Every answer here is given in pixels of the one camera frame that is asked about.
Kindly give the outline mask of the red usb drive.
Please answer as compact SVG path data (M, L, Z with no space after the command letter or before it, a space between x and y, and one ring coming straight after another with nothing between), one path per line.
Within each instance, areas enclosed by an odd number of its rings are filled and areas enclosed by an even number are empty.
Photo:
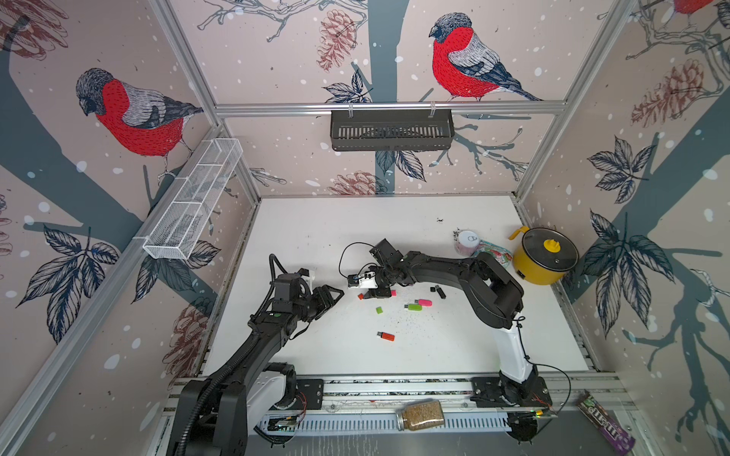
M378 332L376 335L383 340L391 342L395 341L395 336L393 334L389 334L388 332Z

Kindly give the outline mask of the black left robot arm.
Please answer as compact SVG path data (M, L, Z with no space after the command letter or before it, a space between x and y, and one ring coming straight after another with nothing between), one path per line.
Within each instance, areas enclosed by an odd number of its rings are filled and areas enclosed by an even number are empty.
M310 324L331 310L345 292L330 285L311 288L308 271L287 272L276 255L268 258L270 282L259 309L251 315L251 333L241 347L204 380L182 390L168 443L168 455L243 455L249 426L259 418L248 402L263 372L284 370L284 388L296 389L296 371L271 359L300 335L298 324Z

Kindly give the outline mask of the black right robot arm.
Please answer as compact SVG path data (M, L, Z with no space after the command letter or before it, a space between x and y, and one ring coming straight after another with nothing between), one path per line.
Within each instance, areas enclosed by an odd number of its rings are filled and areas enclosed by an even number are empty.
M487 253L474 258L439 258L418 251L403 255L384 239L370 249L375 262L348 275L350 288L367 298L390 298L393 287L430 283L456 288L476 317L492 329L500 367L498 375L473 380L471 401L479 408L549 408L552 400L538 367L528 359L520 323L524 289L498 260Z

